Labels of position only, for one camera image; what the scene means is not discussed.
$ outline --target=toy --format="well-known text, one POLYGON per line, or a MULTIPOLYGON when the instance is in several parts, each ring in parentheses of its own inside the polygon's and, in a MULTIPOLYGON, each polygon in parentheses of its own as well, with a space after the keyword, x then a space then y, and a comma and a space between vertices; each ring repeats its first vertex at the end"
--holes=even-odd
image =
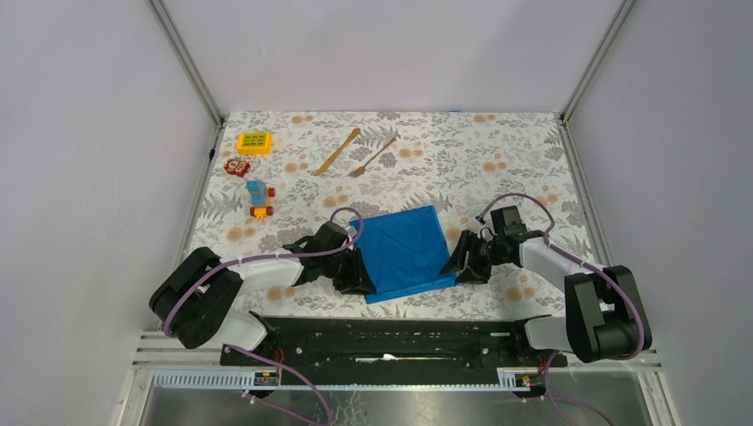
POLYGON ((240 176, 241 178, 251 168, 251 165, 240 158, 228 158, 225 163, 225 171, 229 175, 240 176))
POLYGON ((274 214, 274 208, 269 205, 269 199, 275 195, 274 188, 267 187, 261 180, 250 180, 246 182, 246 189, 251 194, 249 213, 253 217, 263 219, 274 214))
POLYGON ((260 131, 257 133, 241 133, 238 137, 238 154, 261 155, 272 152, 272 133, 260 131))

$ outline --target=white wall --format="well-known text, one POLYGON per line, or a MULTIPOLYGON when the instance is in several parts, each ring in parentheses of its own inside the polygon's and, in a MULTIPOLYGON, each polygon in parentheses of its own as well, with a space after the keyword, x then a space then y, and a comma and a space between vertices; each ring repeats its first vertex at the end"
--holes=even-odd
POLYGON ((165 3, 225 112, 550 112, 620 0, 165 3))
POLYGON ((753 2, 639 2, 572 123, 684 426, 750 424, 753 2))
POLYGON ((107 424, 212 125, 144 1, 3 1, 0 41, 0 424, 107 424))

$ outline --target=red toy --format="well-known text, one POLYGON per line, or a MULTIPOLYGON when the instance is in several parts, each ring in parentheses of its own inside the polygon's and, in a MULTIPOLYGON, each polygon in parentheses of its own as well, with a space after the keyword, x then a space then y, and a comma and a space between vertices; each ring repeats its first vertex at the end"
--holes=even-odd
POLYGON ((251 165, 240 158, 228 158, 225 163, 225 171, 230 175, 236 175, 243 177, 247 171, 251 168, 251 165))

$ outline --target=folded blue cloth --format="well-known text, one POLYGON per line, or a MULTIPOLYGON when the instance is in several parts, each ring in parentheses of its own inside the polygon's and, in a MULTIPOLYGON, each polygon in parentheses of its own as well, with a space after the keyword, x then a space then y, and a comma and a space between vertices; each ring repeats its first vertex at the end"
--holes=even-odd
POLYGON ((367 304, 455 285, 454 273, 440 274, 449 252, 434 206, 364 219, 355 246, 376 287, 367 304))

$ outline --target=tabletop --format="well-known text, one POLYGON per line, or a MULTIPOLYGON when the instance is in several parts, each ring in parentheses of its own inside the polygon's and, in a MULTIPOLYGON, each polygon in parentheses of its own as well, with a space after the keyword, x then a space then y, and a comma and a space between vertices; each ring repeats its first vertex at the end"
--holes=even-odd
MULTIPOLYGON (((225 260, 272 252, 312 235, 342 206, 364 217, 433 205, 450 253, 460 232, 481 228, 474 217, 498 194, 528 193, 556 220, 552 239, 592 259, 583 211, 565 158, 554 114, 234 112, 226 122, 210 172, 190 249, 211 248, 225 260), (320 176, 325 160, 354 128, 356 138, 320 176), (269 155, 240 156, 241 133, 269 131, 269 155), (349 177, 389 141, 397 141, 365 174, 349 177), (250 163, 245 177, 228 175, 228 158, 250 163), (246 180, 273 186, 274 215, 249 214, 246 180)), ((517 197, 497 207, 517 205, 529 229, 545 229, 546 216, 533 202, 517 197)), ((342 214, 341 225, 353 218, 342 214)), ((564 297, 536 274, 514 265, 495 266, 488 284, 460 285, 366 304, 344 296, 320 278, 295 288, 268 288, 239 297, 235 308, 262 315, 342 318, 516 320, 564 314, 564 297)))

